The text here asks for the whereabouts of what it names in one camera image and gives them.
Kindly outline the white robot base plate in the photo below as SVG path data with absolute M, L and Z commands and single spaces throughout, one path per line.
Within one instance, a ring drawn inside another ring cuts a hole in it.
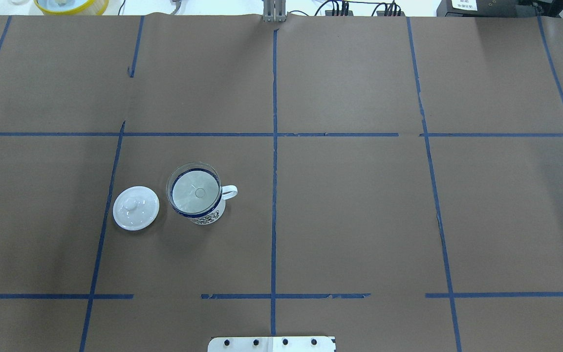
M 211 339 L 208 352 L 335 352 L 330 336 L 241 336 Z

